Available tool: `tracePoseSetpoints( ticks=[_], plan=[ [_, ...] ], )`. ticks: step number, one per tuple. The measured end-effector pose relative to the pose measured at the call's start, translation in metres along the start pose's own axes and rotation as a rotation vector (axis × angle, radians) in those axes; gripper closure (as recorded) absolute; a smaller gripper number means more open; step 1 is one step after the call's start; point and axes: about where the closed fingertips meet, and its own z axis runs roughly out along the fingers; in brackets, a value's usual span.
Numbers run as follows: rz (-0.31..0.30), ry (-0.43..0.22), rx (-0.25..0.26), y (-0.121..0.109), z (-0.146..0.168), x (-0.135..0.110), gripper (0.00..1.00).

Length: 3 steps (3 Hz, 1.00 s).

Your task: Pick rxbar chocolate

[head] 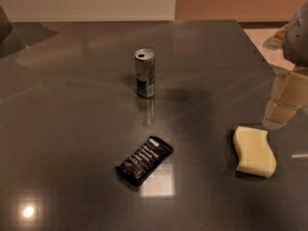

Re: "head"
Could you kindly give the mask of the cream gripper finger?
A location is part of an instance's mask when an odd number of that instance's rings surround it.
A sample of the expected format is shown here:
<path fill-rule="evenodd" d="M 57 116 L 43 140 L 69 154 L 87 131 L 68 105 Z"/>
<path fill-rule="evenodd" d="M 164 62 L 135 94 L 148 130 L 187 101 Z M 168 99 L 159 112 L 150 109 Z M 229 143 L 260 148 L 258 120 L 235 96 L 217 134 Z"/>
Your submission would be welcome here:
<path fill-rule="evenodd" d="M 308 104 L 308 68 L 296 65 L 288 70 L 276 66 L 273 70 L 276 77 L 265 108 L 263 126 L 278 130 Z"/>

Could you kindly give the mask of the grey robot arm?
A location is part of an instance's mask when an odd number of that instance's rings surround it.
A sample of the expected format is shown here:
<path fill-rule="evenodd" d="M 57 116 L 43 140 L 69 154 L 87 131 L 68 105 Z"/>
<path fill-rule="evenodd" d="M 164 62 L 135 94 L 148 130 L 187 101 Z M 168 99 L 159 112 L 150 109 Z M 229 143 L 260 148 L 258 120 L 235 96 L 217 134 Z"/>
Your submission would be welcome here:
<path fill-rule="evenodd" d="M 292 70 L 273 66 L 276 77 L 265 108 L 263 126 L 277 130 L 308 104 L 308 1 L 287 23 L 282 38 L 283 58 Z"/>

